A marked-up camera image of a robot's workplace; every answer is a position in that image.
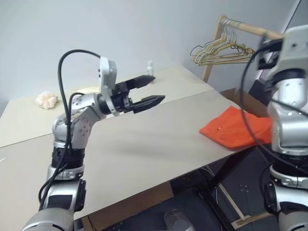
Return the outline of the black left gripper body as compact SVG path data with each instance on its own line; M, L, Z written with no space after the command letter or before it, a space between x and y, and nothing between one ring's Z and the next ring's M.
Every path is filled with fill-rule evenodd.
M133 102L129 97L129 92L134 88L133 81L123 81L117 83L115 88L112 90L112 102L115 109L120 112L130 112L133 111Z

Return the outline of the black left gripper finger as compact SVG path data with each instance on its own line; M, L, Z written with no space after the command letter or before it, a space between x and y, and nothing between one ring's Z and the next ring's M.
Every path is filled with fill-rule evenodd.
M153 96L148 96L146 98L142 98L141 101L133 104L132 111L133 113L136 114L151 109L152 107L155 107L158 104L160 104L161 101L164 99L165 95L153 95Z
M139 89L147 86L155 80L154 76L151 75L141 75L126 81L126 86L128 90Z

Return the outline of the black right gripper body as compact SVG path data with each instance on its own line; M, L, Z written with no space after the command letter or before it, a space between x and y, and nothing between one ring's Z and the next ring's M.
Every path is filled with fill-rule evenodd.
M267 70L273 68L278 61L282 50L283 39L265 39L261 40L258 56L258 70Z

